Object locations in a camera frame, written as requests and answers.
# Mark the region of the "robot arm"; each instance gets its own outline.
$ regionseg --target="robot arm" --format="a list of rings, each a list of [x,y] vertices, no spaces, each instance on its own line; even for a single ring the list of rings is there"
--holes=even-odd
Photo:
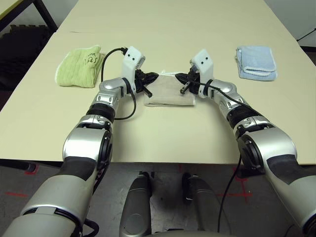
[[[316,175],[299,166],[291,138],[251,109],[234,84],[213,79],[213,63],[206,50],[195,56],[191,64],[189,75],[196,79],[194,74],[199,73],[200,82],[205,85],[190,79],[187,83],[199,84],[198,95],[219,106],[237,139],[243,174],[265,174],[303,233],[316,233]]]
[[[97,175],[105,172],[111,161],[119,99],[136,91],[135,70],[144,60],[130,47],[124,56],[122,77],[100,84],[88,112],[65,141],[60,171],[40,186],[4,237],[82,236]]]

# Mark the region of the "black wire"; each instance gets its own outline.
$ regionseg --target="black wire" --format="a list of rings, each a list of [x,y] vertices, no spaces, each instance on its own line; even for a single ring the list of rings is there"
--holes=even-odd
[[[294,224],[290,225],[289,228],[287,228],[285,235],[283,237],[286,237],[290,229],[294,226]]]
[[[86,226],[89,226],[93,229],[93,231],[87,235],[84,235],[83,237],[95,237],[99,232],[99,225],[95,223],[94,221],[89,220],[88,218],[85,219],[84,224]]]
[[[223,205],[224,205],[225,197],[226,197],[226,194],[227,194],[227,192],[228,192],[228,189],[229,189],[229,187],[230,187],[230,185],[231,185],[231,183],[232,183],[234,177],[236,176],[236,173],[237,173],[237,171],[238,171],[238,169],[239,169],[239,167],[240,167],[240,163],[241,163],[241,156],[239,156],[238,165],[237,165],[236,170],[234,171],[234,173],[233,173],[233,175],[232,175],[230,181],[229,181],[228,184],[227,184],[227,187],[226,187],[226,189],[225,189],[225,192],[224,192],[224,195],[223,195],[223,198],[222,198],[222,201],[221,201],[221,207],[220,207],[220,209],[219,209],[218,220],[217,220],[217,233],[219,233],[220,227],[221,227],[221,215],[222,215],[222,211],[223,211]]]
[[[296,41],[300,41],[301,39],[305,38],[306,36],[310,35],[311,33],[313,33],[314,31],[316,31],[316,28],[313,29],[311,32],[309,32],[308,34],[304,35],[303,37],[300,37],[299,39],[297,39]]]
[[[130,93],[130,95],[132,96],[132,99],[133,99],[133,102],[134,102],[134,109],[133,109],[133,112],[127,116],[127,117],[123,117],[123,118],[114,118],[114,120],[124,120],[124,119],[129,119],[130,117],[132,117],[136,111],[136,98],[135,98],[135,95],[133,93],[133,90],[130,86],[130,83],[127,79],[123,78],[124,82],[126,83],[126,89],[127,89],[127,92]]]
[[[115,48],[113,50],[111,50],[110,52],[108,52],[108,54],[104,57],[103,62],[102,62],[102,67],[101,67],[101,82],[103,82],[103,72],[104,72],[104,65],[105,65],[105,61],[107,60],[107,58],[114,52],[116,51],[122,51],[124,53],[124,50],[126,48]]]
[[[230,97],[229,95],[227,95],[226,93],[224,93],[220,88],[218,87],[215,87],[215,86],[212,86],[212,85],[208,85],[208,84],[205,84],[205,83],[201,83],[201,82],[197,82],[197,81],[193,81],[193,80],[189,80],[189,82],[193,83],[193,84],[198,84],[198,85],[204,85],[204,86],[207,86],[207,87],[210,87],[214,90],[217,90],[218,92],[220,92],[222,95],[224,95],[227,99],[231,100],[231,101],[234,101],[235,103],[239,104],[239,105],[242,105],[242,106],[245,106],[247,107],[248,109],[252,110],[253,112],[257,113],[258,115],[260,116],[263,116],[261,113],[259,113],[258,111],[256,111],[255,109],[253,109],[251,106],[247,105],[247,104],[244,104],[243,102],[240,102],[238,100],[235,100],[233,99],[232,97]]]
[[[124,55],[127,52],[127,48],[115,48],[113,50],[111,50],[110,52],[108,52],[108,54],[104,57],[103,62],[102,62],[102,67],[101,67],[101,82],[103,82],[103,73],[104,73],[104,65],[105,65],[105,61],[107,60],[107,58],[114,52],[116,51],[121,51]],[[128,82],[128,80],[124,80],[126,83],[126,87],[127,87],[127,92],[129,92],[132,96],[133,102],[134,102],[134,109],[133,112],[127,116],[127,117],[123,117],[123,118],[114,118],[114,120],[125,120],[125,119],[129,119],[130,117],[132,117],[136,111],[136,98],[135,95],[131,89],[130,83]]]

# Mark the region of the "folded cloth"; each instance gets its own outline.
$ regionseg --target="folded cloth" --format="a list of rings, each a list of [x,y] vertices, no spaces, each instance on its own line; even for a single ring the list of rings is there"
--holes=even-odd
[[[157,106],[183,106],[195,105],[195,95],[190,92],[180,94],[183,87],[181,82],[174,76],[177,73],[159,74],[155,82],[149,84],[147,89],[153,94],[151,98],[144,97],[144,104],[150,107]]]
[[[236,58],[240,78],[271,81],[277,77],[276,63],[269,47],[240,46]]]
[[[58,66],[55,81],[58,85],[94,87],[104,55],[101,47],[78,48],[70,51]]]

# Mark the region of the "table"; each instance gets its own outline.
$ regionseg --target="table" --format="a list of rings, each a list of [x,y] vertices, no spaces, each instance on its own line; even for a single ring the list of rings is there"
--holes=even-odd
[[[29,5],[34,4],[43,20],[52,32],[58,27],[50,16],[42,0],[1,0],[0,2],[0,31],[2,31],[10,22],[24,11]]]
[[[206,48],[215,78],[236,84],[250,105],[293,139],[300,164],[316,163],[315,66],[263,1],[173,1],[170,6],[163,0],[161,6],[151,2],[150,11],[144,10],[145,0],[134,1],[133,11],[131,2],[107,1],[103,16],[103,1],[93,0],[94,11],[87,2],[78,2],[0,112],[0,158],[62,160],[64,140],[98,88],[59,87],[55,70],[71,49],[99,44],[103,52],[133,45],[146,56],[144,72],[187,72],[189,60]],[[113,18],[118,12],[122,17]],[[278,78],[240,79],[235,61],[240,45],[270,46]],[[121,62],[121,54],[111,55],[106,79],[120,75]],[[150,108],[143,106],[143,96],[137,95],[134,117],[114,123],[113,162],[237,162],[232,129],[213,102],[197,98],[194,107]],[[131,110],[132,101],[125,98],[118,116]]]

